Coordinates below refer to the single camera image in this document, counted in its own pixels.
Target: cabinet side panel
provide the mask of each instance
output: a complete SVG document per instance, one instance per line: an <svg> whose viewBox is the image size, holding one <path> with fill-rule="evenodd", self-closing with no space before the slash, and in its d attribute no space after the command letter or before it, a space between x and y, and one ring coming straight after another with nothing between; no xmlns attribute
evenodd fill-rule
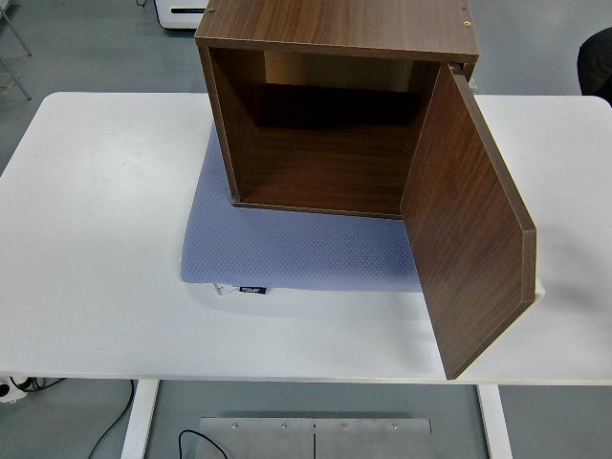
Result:
<svg viewBox="0 0 612 459"><path fill-rule="evenodd" d="M200 47L200 54L231 197L239 202L245 176L243 158L251 148L259 111L257 95L265 83L263 53Z"/></svg>
<svg viewBox="0 0 612 459"><path fill-rule="evenodd" d="M465 76L443 65L402 199L447 377L535 298L536 229Z"/></svg>

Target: gray floor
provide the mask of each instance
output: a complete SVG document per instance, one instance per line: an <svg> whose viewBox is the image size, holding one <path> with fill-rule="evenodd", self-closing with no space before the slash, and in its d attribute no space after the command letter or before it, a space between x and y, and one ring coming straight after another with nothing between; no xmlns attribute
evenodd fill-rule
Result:
<svg viewBox="0 0 612 459"><path fill-rule="evenodd" d="M487 94L578 94L578 47L612 23L606 0L471 5L482 51L474 77ZM33 56L1 22L0 55L33 99L16 87L0 97L0 171L53 92L206 91L193 32L163 30L152 0L144 9L129 0L22 0L9 14ZM515 459L610 457L610 388L512 386L501 393ZM76 380L0 404L0 457L86 457L128 395L127 382ZM360 410L429 417L439 458L478 458L484 443L476 407L470 387L165 382L147 457L176 457L178 431L197 427L200 416ZM95 457L119 457L124 432L122 423Z"/></svg>

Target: cabinet door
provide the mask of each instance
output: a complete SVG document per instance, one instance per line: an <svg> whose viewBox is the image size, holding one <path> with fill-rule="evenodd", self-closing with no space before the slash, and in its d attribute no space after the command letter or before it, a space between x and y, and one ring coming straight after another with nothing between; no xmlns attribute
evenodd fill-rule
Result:
<svg viewBox="0 0 612 459"><path fill-rule="evenodd" d="M534 301L536 227L458 66L443 64L402 199L447 377Z"/></svg>

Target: white desk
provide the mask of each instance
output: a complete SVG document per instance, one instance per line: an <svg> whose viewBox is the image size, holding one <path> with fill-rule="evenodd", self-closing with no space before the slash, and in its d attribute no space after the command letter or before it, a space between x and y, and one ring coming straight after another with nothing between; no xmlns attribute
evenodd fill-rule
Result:
<svg viewBox="0 0 612 459"><path fill-rule="evenodd" d="M547 293L458 382L612 383L612 111L478 102L537 225ZM206 95L43 102L0 178L0 374L447 383L421 295L220 297L181 281L210 126Z"/></svg>

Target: black cable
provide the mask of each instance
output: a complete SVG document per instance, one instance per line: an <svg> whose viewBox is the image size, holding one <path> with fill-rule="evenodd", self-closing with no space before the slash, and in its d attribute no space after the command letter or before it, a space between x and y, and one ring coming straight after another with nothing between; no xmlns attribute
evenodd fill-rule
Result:
<svg viewBox="0 0 612 459"><path fill-rule="evenodd" d="M123 416L125 416L125 413L127 413L127 410L129 409L130 405L134 401L134 380L130 380L130 385L132 386L132 392L130 393L130 399L127 401L127 405L125 406L125 408L123 409L123 411L119 415L119 418L117 418L115 420L115 422L113 424L111 424L110 427L108 427L106 429L106 431L104 433L102 433L102 435L98 438L98 441L96 442L96 444L92 448L92 451L89 453L89 456L87 456L87 459L91 459L91 457L94 455L94 451L96 450L98 445L102 442L102 440L104 439L106 434L112 430L112 428L121 420L121 418Z"/></svg>
<svg viewBox="0 0 612 459"><path fill-rule="evenodd" d="M15 382L15 380L12 378L11 376L11 383L12 385L14 385L16 388L18 388L20 391L22 392L40 392L41 390L46 390L49 387L53 387L54 385L56 385L57 383L61 383L62 381L64 381L66 378L60 378L59 380L52 382L49 385L45 385L45 383L43 382L43 385L38 385L38 382L35 382L33 384L33 389L29 389L28 385L23 385L23 384L19 384L17 382Z"/></svg>
<svg viewBox="0 0 612 459"><path fill-rule="evenodd" d="M219 449L221 451L221 454L223 454L223 457L225 457L225 459L228 459L228 456L226 455L226 452L223 451L221 449L221 447L219 445L217 445L216 443L214 443L212 440L210 440L204 433L200 433L197 432L195 430L191 430L190 428L186 428L185 430L183 430L180 434L179 434L179 459L183 459L183 448L181 447L181 437L183 437L184 433L193 433L199 437L204 438L205 440L207 440L211 445L213 445L215 448Z"/></svg>

